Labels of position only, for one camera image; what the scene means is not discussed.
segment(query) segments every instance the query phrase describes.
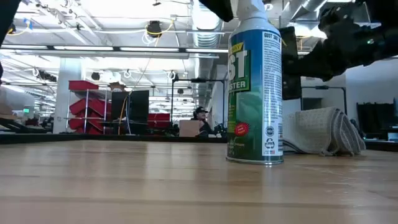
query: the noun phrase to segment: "workbench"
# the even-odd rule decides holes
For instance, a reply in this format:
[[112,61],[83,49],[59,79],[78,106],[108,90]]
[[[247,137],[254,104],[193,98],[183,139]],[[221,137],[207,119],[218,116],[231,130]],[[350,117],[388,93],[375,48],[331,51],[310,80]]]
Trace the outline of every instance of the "workbench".
[[0,145],[1,224],[397,223],[398,154],[225,161],[225,144]]

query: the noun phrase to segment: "aerosol can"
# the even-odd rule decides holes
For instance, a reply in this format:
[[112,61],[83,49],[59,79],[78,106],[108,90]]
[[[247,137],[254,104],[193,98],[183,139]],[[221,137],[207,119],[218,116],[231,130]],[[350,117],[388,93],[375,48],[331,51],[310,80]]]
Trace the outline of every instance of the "aerosol can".
[[239,0],[229,38],[227,160],[281,164],[282,62],[279,31],[261,0]]

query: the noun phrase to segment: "green can label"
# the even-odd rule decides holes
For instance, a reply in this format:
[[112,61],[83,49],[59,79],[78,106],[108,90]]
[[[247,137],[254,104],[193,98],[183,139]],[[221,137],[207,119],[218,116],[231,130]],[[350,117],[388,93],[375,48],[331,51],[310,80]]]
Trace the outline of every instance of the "green can label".
[[229,40],[229,159],[282,160],[280,45],[271,30],[248,30]]

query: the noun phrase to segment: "red circular label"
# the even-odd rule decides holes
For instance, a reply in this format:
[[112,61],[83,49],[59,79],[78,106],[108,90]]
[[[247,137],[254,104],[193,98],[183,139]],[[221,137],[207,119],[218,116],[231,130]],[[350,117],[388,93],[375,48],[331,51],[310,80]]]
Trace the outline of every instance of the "red circular label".
[[235,127],[235,135],[241,137],[249,132],[249,125],[246,123],[240,123]]

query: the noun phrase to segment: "gray towel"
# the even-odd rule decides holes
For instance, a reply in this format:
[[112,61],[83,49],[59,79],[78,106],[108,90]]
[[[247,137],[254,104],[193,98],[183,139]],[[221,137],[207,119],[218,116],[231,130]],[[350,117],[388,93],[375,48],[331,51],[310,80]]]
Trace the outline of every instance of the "gray towel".
[[300,111],[284,116],[283,130],[285,145],[299,153],[353,156],[366,148],[347,115],[338,108]]

